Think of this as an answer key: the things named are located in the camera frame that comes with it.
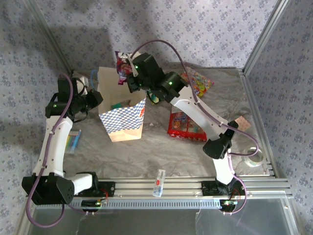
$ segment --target snack bag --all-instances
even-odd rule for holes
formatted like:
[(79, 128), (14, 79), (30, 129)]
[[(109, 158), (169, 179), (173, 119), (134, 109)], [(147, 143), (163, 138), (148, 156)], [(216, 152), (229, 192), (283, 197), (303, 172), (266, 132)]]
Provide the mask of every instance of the snack bag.
[[(189, 74), (189, 76), (191, 78), (191, 81), (193, 83), (196, 95), (199, 98), (201, 98), (204, 95), (204, 93), (214, 84), (214, 82), (212, 82), (210, 79), (204, 77), (200, 73), (194, 71), (190, 67), (186, 67), (186, 69), (187, 69), (187, 72), (188, 72), (188, 74)], [(187, 83), (189, 83), (187, 74), (185, 72), (183, 72), (180, 76)]]
[[(123, 53), (120, 51), (115, 51), (116, 55), (116, 70), (119, 75), (118, 84), (123, 85), (124, 82), (126, 82), (127, 75), (131, 74), (133, 72), (132, 67), (127, 63), (127, 58), (131, 56), (132, 53)], [(136, 54), (133, 56), (133, 58), (136, 58), (139, 56), (140, 53), (136, 52)]]
[(184, 112), (171, 113), (167, 133), (172, 137), (188, 138), (190, 140), (206, 141), (206, 134)]

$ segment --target paper bag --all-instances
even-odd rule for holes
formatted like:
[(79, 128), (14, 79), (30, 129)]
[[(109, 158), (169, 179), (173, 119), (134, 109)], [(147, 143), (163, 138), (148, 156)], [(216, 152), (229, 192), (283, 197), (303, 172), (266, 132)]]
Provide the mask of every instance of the paper bag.
[[(114, 68), (100, 67), (98, 91), (103, 97), (98, 106), (99, 116), (112, 142), (141, 138), (146, 104), (146, 93), (130, 93), (127, 84), (118, 85), (119, 76)], [(130, 100), (130, 107), (112, 109), (113, 105)]]

